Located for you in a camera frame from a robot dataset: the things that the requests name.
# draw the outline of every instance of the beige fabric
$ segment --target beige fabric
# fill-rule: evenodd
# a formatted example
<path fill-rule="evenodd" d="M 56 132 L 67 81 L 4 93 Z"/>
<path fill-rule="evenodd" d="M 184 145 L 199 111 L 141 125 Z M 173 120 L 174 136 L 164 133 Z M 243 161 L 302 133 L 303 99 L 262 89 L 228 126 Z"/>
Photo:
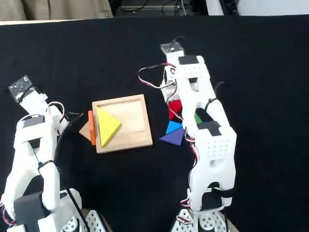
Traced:
<path fill-rule="evenodd" d="M 108 17 L 108 0 L 0 0 L 0 21 Z"/>

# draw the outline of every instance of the black table surface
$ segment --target black table surface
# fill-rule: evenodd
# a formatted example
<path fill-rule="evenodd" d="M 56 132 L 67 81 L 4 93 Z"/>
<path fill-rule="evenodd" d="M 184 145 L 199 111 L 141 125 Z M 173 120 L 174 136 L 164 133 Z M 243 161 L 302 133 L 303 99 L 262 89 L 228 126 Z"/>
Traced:
<path fill-rule="evenodd" d="M 84 208 L 115 232 L 168 231 L 186 197 L 194 157 L 187 142 L 162 143 L 169 119 L 160 90 L 137 79 L 165 61 L 176 36 L 202 55 L 238 135 L 235 196 L 228 218 L 241 231 L 306 228 L 309 16 L 116 18 L 0 27 L 0 192 L 14 157 L 15 126 L 26 112 L 5 91 L 24 75 L 51 101 L 86 112 L 92 101 L 144 94 L 154 144 L 108 154 L 70 129 L 57 162 Z M 159 84 L 162 69 L 143 73 Z M 42 187 L 35 179 L 29 192 Z"/>

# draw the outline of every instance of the purple triangle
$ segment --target purple triangle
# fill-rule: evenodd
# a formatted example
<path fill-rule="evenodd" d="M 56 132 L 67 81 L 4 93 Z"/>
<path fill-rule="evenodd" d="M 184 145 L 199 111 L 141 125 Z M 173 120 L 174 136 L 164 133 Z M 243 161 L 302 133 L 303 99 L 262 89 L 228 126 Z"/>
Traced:
<path fill-rule="evenodd" d="M 164 135 L 163 137 L 159 138 L 159 140 L 170 143 L 176 146 L 180 146 L 183 141 L 183 134 L 184 134 L 184 129 L 181 127 L 177 130 L 174 130 L 173 132 Z"/>

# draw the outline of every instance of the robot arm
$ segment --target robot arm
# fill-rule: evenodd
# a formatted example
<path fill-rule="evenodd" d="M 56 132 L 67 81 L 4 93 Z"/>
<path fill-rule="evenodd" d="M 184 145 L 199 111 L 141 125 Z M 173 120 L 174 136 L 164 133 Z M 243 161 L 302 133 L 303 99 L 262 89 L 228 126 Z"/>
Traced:
<path fill-rule="evenodd" d="M 161 49 L 167 63 L 176 66 L 173 72 L 165 67 L 167 79 L 163 79 L 161 86 L 170 82 L 176 85 L 161 90 L 165 101 L 172 93 L 175 94 L 171 100 L 181 100 L 183 128 L 192 138 L 191 146 L 196 154 L 187 190 L 187 204 L 196 221 L 200 211 L 221 210 L 232 202 L 228 192 L 234 187 L 236 175 L 236 133 L 215 96 L 203 57 L 185 56 L 178 42 L 162 44 Z M 197 108 L 205 109 L 213 121 L 197 124 L 194 117 Z"/>
<path fill-rule="evenodd" d="M 18 97 L 23 96 L 19 103 L 30 115 L 23 117 L 16 126 L 14 161 L 1 203 L 16 222 L 16 226 L 8 229 L 9 232 L 59 232 L 71 218 L 76 220 L 75 216 L 78 217 L 68 192 L 60 191 L 56 166 L 48 162 L 55 159 L 57 136 L 68 121 L 64 118 L 64 107 L 60 112 L 55 102 L 48 104 L 45 101 L 47 96 L 31 89 L 32 83 L 29 82 L 28 77 L 23 77 L 9 87 L 17 102 Z M 30 144 L 35 139 L 40 140 L 40 147 L 36 151 Z M 39 162 L 45 163 L 40 169 Z M 23 197 L 30 181 L 37 175 L 43 177 L 43 192 Z M 70 191 L 79 208 L 82 208 L 79 193 L 74 189 Z M 81 220 L 80 228 L 80 231 L 84 231 Z"/>

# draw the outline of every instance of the orange block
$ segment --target orange block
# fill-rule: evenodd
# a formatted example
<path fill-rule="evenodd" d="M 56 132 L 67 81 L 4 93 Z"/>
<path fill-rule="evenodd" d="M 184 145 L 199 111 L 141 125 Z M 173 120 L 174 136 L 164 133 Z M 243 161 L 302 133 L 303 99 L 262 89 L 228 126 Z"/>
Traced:
<path fill-rule="evenodd" d="M 90 131 L 91 145 L 96 145 L 95 123 L 94 123 L 94 120 L 93 120 L 92 110 L 88 111 L 88 119 L 89 119 L 89 131 Z"/>

